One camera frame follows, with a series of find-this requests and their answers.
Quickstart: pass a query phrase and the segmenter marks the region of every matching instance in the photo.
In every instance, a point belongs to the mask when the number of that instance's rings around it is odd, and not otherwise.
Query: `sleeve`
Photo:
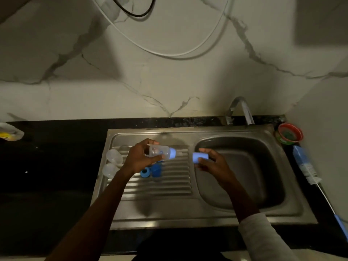
[[[253,261],[299,261],[262,213],[241,221],[239,232]]]

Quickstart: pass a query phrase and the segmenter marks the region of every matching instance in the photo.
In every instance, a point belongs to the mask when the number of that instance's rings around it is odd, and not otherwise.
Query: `person's left hand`
[[[163,160],[164,157],[162,157],[162,155],[152,158],[145,156],[145,151],[149,150],[148,144],[159,145],[159,142],[146,138],[130,148],[126,161],[122,167],[127,168],[130,171],[131,175],[129,177],[140,172],[145,167]]]

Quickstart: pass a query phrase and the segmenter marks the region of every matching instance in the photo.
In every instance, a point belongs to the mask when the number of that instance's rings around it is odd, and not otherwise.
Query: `faucet spout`
[[[254,125],[255,122],[254,122],[254,119],[251,115],[248,104],[246,103],[245,98],[242,96],[238,96],[232,101],[230,108],[227,110],[226,115],[225,115],[226,123],[228,125],[231,125],[233,123],[233,119],[231,118],[231,116],[232,116],[235,108],[237,107],[238,103],[241,103],[247,125]]]

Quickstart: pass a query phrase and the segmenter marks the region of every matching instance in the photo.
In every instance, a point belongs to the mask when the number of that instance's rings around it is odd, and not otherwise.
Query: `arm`
[[[46,261],[98,260],[103,250],[111,222],[128,180],[146,166],[162,160],[161,156],[146,157],[147,144],[159,144],[145,139],[129,150],[123,167],[86,211],[76,225],[56,246]]]
[[[225,158],[212,149],[200,148],[199,151],[208,153],[214,162],[200,158],[200,164],[196,167],[211,173],[229,195],[239,221],[238,230],[251,259],[254,261],[298,260],[268,222],[266,216],[259,212],[255,203],[229,168]]]

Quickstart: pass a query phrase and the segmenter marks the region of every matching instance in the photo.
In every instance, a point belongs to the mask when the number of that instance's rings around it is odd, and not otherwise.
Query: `red and green container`
[[[282,123],[275,132],[276,139],[284,145],[293,145],[303,139],[300,128],[291,123]]]

